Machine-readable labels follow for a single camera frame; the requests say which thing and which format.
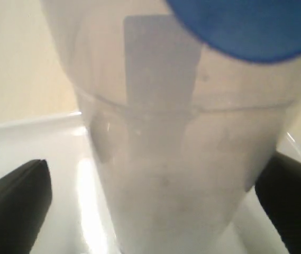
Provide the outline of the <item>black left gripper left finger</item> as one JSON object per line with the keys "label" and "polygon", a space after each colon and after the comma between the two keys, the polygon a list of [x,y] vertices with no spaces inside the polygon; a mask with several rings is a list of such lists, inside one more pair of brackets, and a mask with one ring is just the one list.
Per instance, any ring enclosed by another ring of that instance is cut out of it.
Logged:
{"label": "black left gripper left finger", "polygon": [[51,202],[46,160],[28,161],[0,178],[0,253],[30,253]]}

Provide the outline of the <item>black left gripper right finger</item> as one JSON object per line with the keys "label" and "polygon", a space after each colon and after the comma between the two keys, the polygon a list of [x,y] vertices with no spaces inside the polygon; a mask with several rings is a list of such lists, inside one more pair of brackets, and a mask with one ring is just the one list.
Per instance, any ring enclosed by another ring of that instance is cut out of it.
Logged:
{"label": "black left gripper right finger", "polygon": [[301,253],[301,162],[276,152],[255,192],[289,253]]}

